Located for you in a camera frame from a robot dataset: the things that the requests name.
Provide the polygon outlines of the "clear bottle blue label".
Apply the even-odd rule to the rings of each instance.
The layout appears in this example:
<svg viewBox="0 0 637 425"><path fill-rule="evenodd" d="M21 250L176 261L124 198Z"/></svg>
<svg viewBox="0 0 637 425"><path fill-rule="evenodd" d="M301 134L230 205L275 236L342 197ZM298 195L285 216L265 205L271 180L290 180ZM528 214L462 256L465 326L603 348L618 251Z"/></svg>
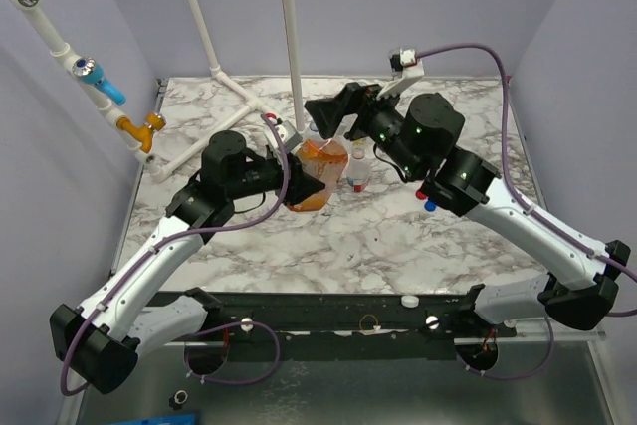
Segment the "clear bottle blue label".
<svg viewBox="0 0 637 425"><path fill-rule="evenodd" d="M307 129L307 138L313 141L322 141L322 137L316 124L312 121Z"/></svg>

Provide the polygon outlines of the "crushed bottle orange label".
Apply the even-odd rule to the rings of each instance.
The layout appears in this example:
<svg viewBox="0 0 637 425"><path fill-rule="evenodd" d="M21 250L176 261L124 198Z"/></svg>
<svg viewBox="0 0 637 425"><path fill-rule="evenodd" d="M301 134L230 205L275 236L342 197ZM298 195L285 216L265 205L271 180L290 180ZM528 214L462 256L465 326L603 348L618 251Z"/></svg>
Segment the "crushed bottle orange label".
<svg viewBox="0 0 637 425"><path fill-rule="evenodd" d="M306 139L297 151L303 170L324 184L324 189L295 205L288 205L294 212L320 211L328 202L347 163L348 153L336 140Z"/></svg>

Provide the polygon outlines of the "small bottle red label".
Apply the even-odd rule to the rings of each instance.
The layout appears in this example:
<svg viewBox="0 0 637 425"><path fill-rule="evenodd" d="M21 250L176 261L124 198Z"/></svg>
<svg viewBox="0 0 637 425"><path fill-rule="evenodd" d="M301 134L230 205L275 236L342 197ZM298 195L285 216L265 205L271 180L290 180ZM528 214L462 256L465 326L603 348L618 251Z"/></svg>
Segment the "small bottle red label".
<svg viewBox="0 0 637 425"><path fill-rule="evenodd" d="M371 174L370 161L363 146L355 145L350 153L346 169L347 184L356 193L362 192L369 183Z"/></svg>

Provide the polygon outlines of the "blue bottle cap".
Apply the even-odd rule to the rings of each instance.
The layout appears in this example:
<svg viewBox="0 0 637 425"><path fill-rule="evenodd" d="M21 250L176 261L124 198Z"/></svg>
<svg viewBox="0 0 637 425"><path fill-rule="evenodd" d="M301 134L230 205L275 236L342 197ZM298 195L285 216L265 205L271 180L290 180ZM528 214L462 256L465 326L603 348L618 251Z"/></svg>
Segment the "blue bottle cap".
<svg viewBox="0 0 637 425"><path fill-rule="evenodd" d="M436 204L432 201L426 201L424 205L424 209L429 212L435 211L437 208Z"/></svg>

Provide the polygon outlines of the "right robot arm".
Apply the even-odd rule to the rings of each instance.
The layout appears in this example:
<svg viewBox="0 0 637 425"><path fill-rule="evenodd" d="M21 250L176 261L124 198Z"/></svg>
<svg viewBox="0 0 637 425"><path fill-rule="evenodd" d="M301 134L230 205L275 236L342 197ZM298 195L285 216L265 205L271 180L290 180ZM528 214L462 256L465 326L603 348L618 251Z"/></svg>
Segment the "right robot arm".
<svg viewBox="0 0 637 425"><path fill-rule="evenodd" d="M354 116L347 140L370 138L402 181L419 183L438 207L498 233L546 269L530 280L472 287L457 315L460 330L478 337L494 324L540 317L596 328L614 306L629 248L587 237L509 188L495 166L458 146L465 119L440 94L414 97L406 113L396 105L378 85L348 83L334 97L306 102L305 110L324 139Z"/></svg>

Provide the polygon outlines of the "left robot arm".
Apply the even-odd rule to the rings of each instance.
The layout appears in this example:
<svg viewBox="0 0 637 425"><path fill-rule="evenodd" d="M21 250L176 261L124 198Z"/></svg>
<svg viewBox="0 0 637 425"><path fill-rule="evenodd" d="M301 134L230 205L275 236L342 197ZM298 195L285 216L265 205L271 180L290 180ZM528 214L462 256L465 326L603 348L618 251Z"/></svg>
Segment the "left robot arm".
<svg viewBox="0 0 637 425"><path fill-rule="evenodd" d="M298 157L304 141L293 126L267 122L268 153L261 156L235 130L215 133L200 169L173 196L150 237L98 290L78 306L58 306L50 317L54 351L62 362L65 396L89 387L119 388L139 360L185 335L213 338L219 314L202 293L184 293L151 312L150 299L210 240L251 229L281 206L296 206L324 190Z"/></svg>

